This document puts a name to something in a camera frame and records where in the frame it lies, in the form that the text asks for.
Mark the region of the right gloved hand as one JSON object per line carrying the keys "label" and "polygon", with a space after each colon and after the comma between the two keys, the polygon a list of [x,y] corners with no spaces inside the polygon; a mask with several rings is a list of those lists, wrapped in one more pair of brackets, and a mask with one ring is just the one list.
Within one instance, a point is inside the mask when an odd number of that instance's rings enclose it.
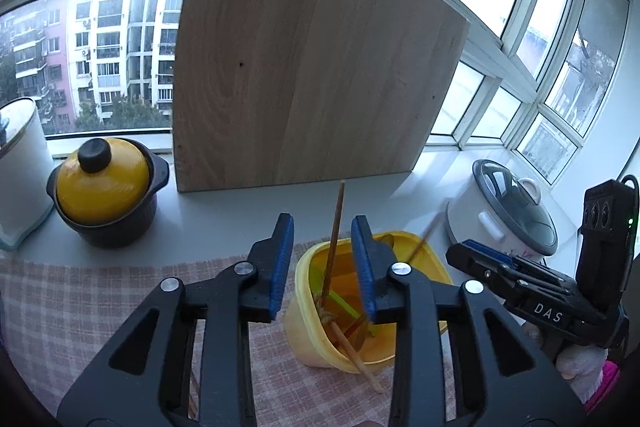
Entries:
{"label": "right gloved hand", "polygon": [[556,370],[577,395],[582,405],[590,411],[605,394],[611,380],[608,350],[595,345],[570,345],[565,338],[552,332],[544,332],[533,323],[522,325],[525,335],[550,355]]}

